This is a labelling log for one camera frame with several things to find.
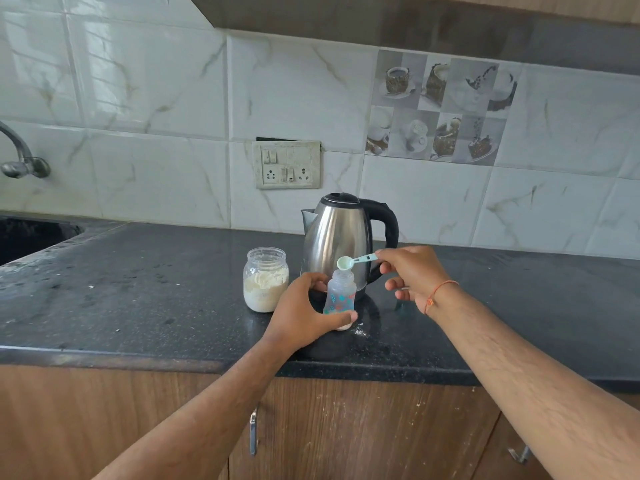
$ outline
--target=wrist string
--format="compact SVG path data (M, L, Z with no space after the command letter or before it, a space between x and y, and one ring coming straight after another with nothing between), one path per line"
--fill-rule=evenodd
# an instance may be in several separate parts
M426 305L425 305L425 307L424 307L424 314L425 314L425 315L427 314L427 310L428 310L430 307L432 307L432 306L433 306L433 304L434 304L433 297L434 297L434 295L436 294L436 291L438 291L438 290L440 289L440 287L441 287L441 286L444 286L444 285L446 285L447 283L453 283L453 284L455 284L455 285L460 286L460 283L459 283L459 282L457 282L457 281L453 281L453 280L447 280L447 281L444 281L444 282L440 283L438 286L436 286L436 289L435 289L435 290L433 290L433 292L432 292L432 293L429 295L429 297L427 298L427 304L426 304Z

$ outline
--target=hand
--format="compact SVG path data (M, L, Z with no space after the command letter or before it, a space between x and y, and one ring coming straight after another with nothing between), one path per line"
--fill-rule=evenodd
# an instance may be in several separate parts
M385 283L388 290L396 290L396 298L414 301L421 313L427 306L427 298L442 282L451 278L444 270L430 246L408 246L376 251L383 263L383 274L397 272L400 276Z
M328 331L353 323L355 311L323 315L309 302L309 290L326 292L329 277L322 273L304 273L289 285L264 332L264 339L275 341L291 355Z

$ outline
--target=cabinet handle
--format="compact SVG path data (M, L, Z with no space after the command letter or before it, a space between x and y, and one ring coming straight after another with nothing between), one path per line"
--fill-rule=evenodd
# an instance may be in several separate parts
M522 450L522 453L520 454L517 454L516 450L514 450L513 448L509 448L508 452L511 457L521 465L526 465L529 457L531 456L531 448L526 445L524 445L524 450Z
M258 437L255 432L255 423L258 416L258 407L253 410L251 413L251 418L249 419L249 453L251 456L255 456L258 450Z

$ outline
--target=plastic scoop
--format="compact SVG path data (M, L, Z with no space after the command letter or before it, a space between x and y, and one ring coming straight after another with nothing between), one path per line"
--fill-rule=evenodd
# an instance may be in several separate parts
M347 271L348 269L351 269L356 263L375 261L376 259L378 259L378 256L376 256L375 254L367 254L366 256L360 256L356 259L350 258L348 256L342 256L341 258L338 258L338 269L340 269L341 271Z

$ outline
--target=kitchen counter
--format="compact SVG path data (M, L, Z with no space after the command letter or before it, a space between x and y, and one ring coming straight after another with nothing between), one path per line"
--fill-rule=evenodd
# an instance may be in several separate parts
M86 232L0 267L0 363L222 373L262 336L246 253L303 236L84 221ZM534 345L613 392L640 392L640 261L436 247L453 279ZM437 325L367 287L359 320L300 350L287 377L476 385Z

